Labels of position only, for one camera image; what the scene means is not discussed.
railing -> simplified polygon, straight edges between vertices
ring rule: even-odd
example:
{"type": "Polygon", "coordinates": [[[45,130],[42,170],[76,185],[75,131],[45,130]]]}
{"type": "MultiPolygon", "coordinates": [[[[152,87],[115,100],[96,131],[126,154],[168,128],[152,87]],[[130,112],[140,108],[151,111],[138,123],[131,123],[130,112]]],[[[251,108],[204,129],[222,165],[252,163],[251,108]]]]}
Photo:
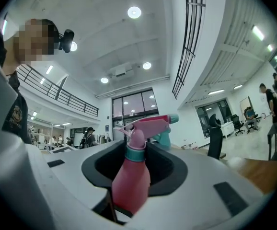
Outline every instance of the railing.
{"type": "Polygon", "coordinates": [[[195,58],[198,38],[200,36],[201,18],[203,17],[203,10],[205,4],[203,0],[185,0],[186,1],[186,18],[185,18],[185,38],[183,42],[183,50],[181,54],[178,73],[175,83],[173,85],[173,94],[177,96],[184,85],[187,72],[191,66],[193,58],[195,58]],[[192,7],[191,14],[189,14],[189,7],[192,7]]]}
{"type": "Polygon", "coordinates": [[[21,65],[17,69],[17,73],[20,80],[52,99],[89,115],[95,117],[98,116],[99,108],[88,104],[87,102],[62,89],[49,79],[45,78],[34,68],[28,65],[21,65]]]}

pink spray bottle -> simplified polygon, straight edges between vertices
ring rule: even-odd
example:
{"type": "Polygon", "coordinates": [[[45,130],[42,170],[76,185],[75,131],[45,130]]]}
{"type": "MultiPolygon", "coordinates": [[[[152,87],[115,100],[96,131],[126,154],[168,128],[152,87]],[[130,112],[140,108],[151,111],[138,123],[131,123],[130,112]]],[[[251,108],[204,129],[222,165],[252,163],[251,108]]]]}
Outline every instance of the pink spray bottle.
{"type": "Polygon", "coordinates": [[[169,129],[178,121],[178,115],[162,115],[136,120],[116,128],[130,137],[125,161],[112,182],[113,202],[116,206],[135,214],[148,198],[150,174],[145,164],[145,143],[148,138],[169,129]],[[132,128],[132,133],[124,130],[132,128]]]}

white desk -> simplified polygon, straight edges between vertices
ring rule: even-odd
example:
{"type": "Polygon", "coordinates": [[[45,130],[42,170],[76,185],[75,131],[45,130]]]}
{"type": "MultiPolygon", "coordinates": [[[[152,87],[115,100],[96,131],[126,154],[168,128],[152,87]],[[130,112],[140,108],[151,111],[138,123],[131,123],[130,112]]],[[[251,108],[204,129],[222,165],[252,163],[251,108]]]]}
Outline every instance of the white desk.
{"type": "Polygon", "coordinates": [[[223,124],[220,129],[223,132],[223,136],[225,136],[227,139],[227,135],[234,132],[233,122],[227,122],[223,124]]]}

fluorescent light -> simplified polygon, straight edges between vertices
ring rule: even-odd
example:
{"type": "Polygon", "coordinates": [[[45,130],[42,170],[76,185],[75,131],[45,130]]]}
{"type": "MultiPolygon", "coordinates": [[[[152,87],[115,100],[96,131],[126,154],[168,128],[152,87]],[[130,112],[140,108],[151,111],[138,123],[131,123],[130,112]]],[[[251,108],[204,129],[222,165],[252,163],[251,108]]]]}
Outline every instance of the fluorescent light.
{"type": "Polygon", "coordinates": [[[6,21],[6,20],[4,20],[4,22],[3,22],[3,27],[2,27],[2,35],[4,35],[4,32],[5,32],[5,28],[6,28],[6,24],[7,24],[8,22],[6,21]]]}
{"type": "Polygon", "coordinates": [[[258,27],[256,27],[256,26],[253,27],[253,33],[254,33],[261,41],[263,41],[264,35],[263,35],[263,33],[259,30],[258,27]]]}
{"type": "Polygon", "coordinates": [[[267,49],[269,50],[269,51],[273,51],[273,46],[271,46],[270,44],[267,46],[267,49]]]}
{"type": "Polygon", "coordinates": [[[53,66],[50,66],[48,70],[46,71],[46,74],[49,74],[49,72],[52,70],[53,66]]]}
{"type": "Polygon", "coordinates": [[[150,62],[144,63],[144,64],[143,64],[143,68],[144,68],[145,70],[150,69],[150,68],[151,68],[151,63],[150,63],[150,62]]]}
{"type": "Polygon", "coordinates": [[[132,19],[137,19],[142,14],[141,10],[138,7],[131,7],[128,9],[128,16],[132,19]]]}
{"type": "Polygon", "coordinates": [[[233,89],[236,90],[236,89],[238,89],[238,88],[240,88],[240,87],[242,87],[242,86],[243,86],[243,85],[235,86],[233,89]]]}
{"type": "Polygon", "coordinates": [[[225,91],[224,89],[222,89],[222,90],[216,90],[216,91],[210,92],[208,95],[210,95],[210,94],[217,94],[217,93],[221,93],[221,92],[224,92],[224,91],[225,91]]]}
{"type": "Polygon", "coordinates": [[[109,79],[107,79],[107,78],[101,78],[100,81],[101,81],[102,83],[108,83],[108,82],[109,82],[109,79]]]}
{"type": "Polygon", "coordinates": [[[77,48],[78,48],[78,45],[77,45],[75,42],[72,42],[72,43],[71,43],[70,50],[71,50],[71,51],[76,51],[77,48]]]}

person sitting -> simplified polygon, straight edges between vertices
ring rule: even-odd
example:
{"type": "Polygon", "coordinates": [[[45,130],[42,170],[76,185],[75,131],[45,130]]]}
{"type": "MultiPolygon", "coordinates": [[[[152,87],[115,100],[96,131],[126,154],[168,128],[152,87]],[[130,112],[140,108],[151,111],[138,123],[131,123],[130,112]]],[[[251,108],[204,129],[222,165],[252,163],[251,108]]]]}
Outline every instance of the person sitting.
{"type": "Polygon", "coordinates": [[[246,117],[245,127],[247,129],[247,133],[250,132],[250,129],[248,127],[248,125],[250,124],[254,125],[253,127],[254,130],[258,130],[257,120],[254,117],[254,111],[251,106],[245,109],[245,117],[246,117]]]}

